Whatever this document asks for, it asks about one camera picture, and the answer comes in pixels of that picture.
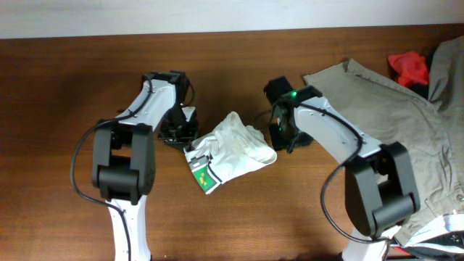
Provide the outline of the white t-shirt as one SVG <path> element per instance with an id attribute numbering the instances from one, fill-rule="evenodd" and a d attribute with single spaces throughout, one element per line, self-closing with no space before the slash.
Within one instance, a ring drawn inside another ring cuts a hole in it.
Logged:
<path id="1" fill-rule="evenodd" d="M 273 164 L 277 154 L 263 134 L 230 112 L 210 133 L 183 149 L 195 181 L 205 194 L 230 180 Z"/>

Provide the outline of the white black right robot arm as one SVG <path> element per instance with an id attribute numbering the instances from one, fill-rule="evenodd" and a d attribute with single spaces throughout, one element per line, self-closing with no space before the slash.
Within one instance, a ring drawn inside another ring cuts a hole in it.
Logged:
<path id="1" fill-rule="evenodd" d="M 287 84 L 268 84 L 264 93 L 272 105 L 269 131 L 274 149 L 292 153 L 317 141 L 338 162 L 320 190 L 320 205 L 331 226 L 350 240 L 340 260 L 386 260 L 394 235 L 421 207 L 406 147 L 371 138 L 312 86 L 295 90 Z M 334 222 L 326 206 L 328 185 L 340 170 L 345 172 L 344 203 L 352 233 Z"/>

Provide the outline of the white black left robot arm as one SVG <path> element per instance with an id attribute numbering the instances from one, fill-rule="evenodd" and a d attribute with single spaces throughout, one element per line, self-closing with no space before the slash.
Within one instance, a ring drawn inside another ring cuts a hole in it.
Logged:
<path id="1" fill-rule="evenodd" d="M 184 72 L 151 72 L 129 107 L 94 131 L 92 183 L 111 215 L 116 260 L 152 258 L 145 207 L 156 173 L 154 139 L 191 148 L 198 120 L 185 99 L 192 89 Z"/>

